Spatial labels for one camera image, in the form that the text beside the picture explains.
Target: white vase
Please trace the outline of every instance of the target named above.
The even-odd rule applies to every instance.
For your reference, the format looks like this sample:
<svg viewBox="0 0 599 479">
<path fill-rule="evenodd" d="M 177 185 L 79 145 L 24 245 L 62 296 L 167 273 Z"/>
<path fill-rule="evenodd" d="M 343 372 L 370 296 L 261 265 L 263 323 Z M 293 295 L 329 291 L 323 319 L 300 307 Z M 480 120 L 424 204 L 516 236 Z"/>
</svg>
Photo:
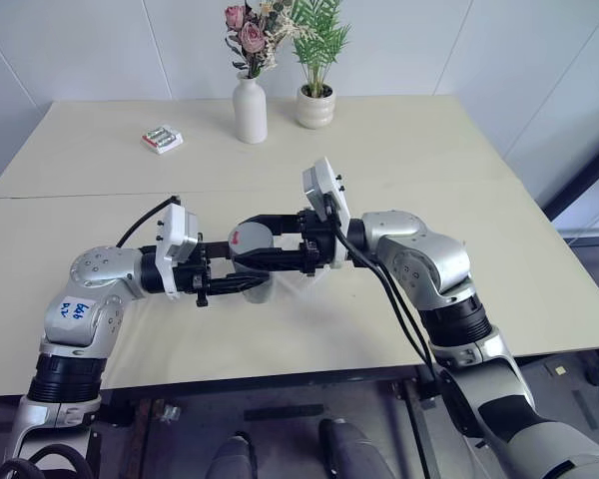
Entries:
<svg viewBox="0 0 599 479">
<path fill-rule="evenodd" d="M 313 98 L 298 88 L 296 118 L 307 128 L 317 129 L 332 122 L 335 113 L 335 91 L 325 98 Z"/>
<path fill-rule="evenodd" d="M 233 90 L 236 136 L 244 143 L 260 143 L 267 138 L 267 95 L 255 78 L 238 74 L 240 83 Z"/>
</svg>

